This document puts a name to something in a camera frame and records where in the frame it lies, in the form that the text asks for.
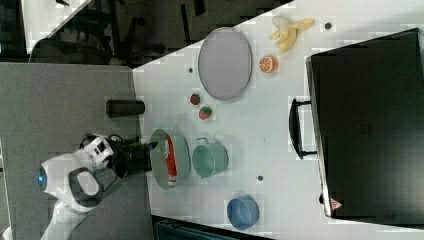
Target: blue bowl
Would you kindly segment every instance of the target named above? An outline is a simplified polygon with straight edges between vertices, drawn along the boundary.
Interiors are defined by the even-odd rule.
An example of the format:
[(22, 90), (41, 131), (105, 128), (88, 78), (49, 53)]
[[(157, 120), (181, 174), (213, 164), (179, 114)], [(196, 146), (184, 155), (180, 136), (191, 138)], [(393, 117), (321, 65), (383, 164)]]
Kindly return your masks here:
[(227, 206), (227, 216), (238, 230), (246, 230), (259, 219), (259, 208), (249, 195), (232, 199)]

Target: suitcase handle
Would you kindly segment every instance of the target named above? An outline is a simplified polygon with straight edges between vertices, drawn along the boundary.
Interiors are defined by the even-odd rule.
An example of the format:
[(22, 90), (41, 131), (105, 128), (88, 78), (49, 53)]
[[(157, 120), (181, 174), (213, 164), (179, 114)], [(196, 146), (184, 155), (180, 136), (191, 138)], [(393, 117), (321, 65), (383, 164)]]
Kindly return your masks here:
[(308, 104), (311, 104), (311, 101), (299, 102), (295, 98), (293, 99), (292, 106), (290, 108), (290, 115), (289, 115), (290, 138), (292, 140), (294, 150), (296, 150), (296, 153), (300, 157), (300, 159), (303, 159), (303, 157), (306, 155), (317, 154), (316, 151), (312, 151), (312, 152), (303, 151), (303, 147), (302, 147), (302, 132), (300, 129), (299, 112), (297, 111), (297, 108), (303, 105), (308, 105)]

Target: black cup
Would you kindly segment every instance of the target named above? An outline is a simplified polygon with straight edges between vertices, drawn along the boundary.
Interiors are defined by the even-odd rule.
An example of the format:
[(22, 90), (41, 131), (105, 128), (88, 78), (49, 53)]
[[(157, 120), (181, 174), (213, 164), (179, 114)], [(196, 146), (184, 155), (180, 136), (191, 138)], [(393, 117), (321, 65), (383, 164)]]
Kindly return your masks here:
[(118, 118), (143, 114), (145, 110), (143, 101), (136, 100), (108, 100), (106, 114), (109, 118)]

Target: food item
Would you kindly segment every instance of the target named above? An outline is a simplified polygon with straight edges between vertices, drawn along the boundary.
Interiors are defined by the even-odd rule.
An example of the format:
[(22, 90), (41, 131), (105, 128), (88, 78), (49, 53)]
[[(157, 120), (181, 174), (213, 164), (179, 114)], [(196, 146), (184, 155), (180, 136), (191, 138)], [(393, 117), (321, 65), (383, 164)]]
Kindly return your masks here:
[(298, 32), (301, 32), (308, 29), (314, 23), (315, 23), (314, 19), (307, 18), (307, 19), (303, 19), (293, 23), (292, 25), (290, 25), (290, 27), (296, 28)]
[(280, 45), (289, 38), (290, 29), (291, 28), (286, 28), (280, 31), (280, 39), (277, 42), (278, 45)]
[(290, 24), (287, 18), (276, 16), (272, 18), (272, 23), (278, 29), (269, 36), (270, 40), (277, 40), (280, 48), (280, 53), (289, 51), (297, 39), (297, 34), (311, 27), (315, 20), (312, 18), (303, 19)]
[(192, 94), (190, 97), (190, 102), (193, 105), (198, 105), (200, 103), (200, 96), (198, 94)]
[(293, 47), (294, 42), (297, 38), (297, 29), (290, 28), (289, 37), (286, 41), (280, 44), (280, 53), (285, 53)]
[(267, 55), (259, 62), (259, 68), (264, 73), (274, 72), (278, 68), (278, 60), (272, 55)]
[(275, 16), (272, 18), (272, 23), (277, 29), (284, 29), (290, 25), (290, 22), (287, 18), (282, 16)]
[(212, 109), (209, 107), (202, 107), (199, 111), (199, 118), (202, 120), (208, 119), (212, 115)]
[(165, 161), (168, 168), (168, 185), (173, 187), (177, 182), (177, 166), (175, 164), (174, 145), (169, 135), (166, 135), (165, 139)]
[(270, 40), (277, 40), (280, 37), (280, 30), (275, 31), (269, 36)]

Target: gray floor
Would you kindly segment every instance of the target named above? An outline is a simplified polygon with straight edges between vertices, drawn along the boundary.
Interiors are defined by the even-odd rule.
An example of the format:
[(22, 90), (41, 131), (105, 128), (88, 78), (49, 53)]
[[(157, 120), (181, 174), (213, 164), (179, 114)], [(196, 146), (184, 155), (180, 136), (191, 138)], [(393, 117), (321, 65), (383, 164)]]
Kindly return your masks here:
[[(138, 117), (110, 119), (108, 99), (135, 99), (128, 67), (0, 64), (0, 137), (15, 239), (40, 239), (55, 199), (41, 191), (40, 164), (78, 149), (85, 133), (134, 138)], [(113, 173), (104, 172), (105, 185)], [(72, 233), (72, 239), (153, 239), (146, 177), (127, 179)]]
[(0, 173), (0, 235), (4, 232), (4, 230), (6, 230), (7, 227), (9, 227), (9, 225), (9, 211), (7, 209), (4, 175), (3, 173)]

